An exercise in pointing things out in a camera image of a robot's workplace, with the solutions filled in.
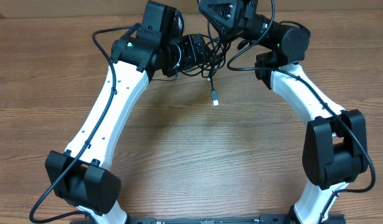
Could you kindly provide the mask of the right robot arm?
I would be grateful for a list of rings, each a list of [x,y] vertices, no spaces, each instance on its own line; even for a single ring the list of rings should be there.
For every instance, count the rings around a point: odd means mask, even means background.
[[[295,21],[276,21],[257,13],[257,1],[198,1],[199,12],[229,44],[239,40],[240,54],[260,45],[252,71],[280,95],[306,126],[302,164],[307,184],[283,223],[344,223],[331,206],[359,174],[373,171],[367,152],[366,120],[329,99],[305,74],[311,33]]]

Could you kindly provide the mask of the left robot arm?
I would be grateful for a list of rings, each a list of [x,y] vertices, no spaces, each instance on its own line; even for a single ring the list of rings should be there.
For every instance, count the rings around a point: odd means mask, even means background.
[[[127,222],[118,203],[121,180],[110,172],[116,144],[156,71],[172,77],[207,59],[203,37],[183,30],[179,10],[149,1],[142,22],[124,27],[105,54],[107,77],[83,126],[63,152],[46,158],[50,191],[87,223]]]

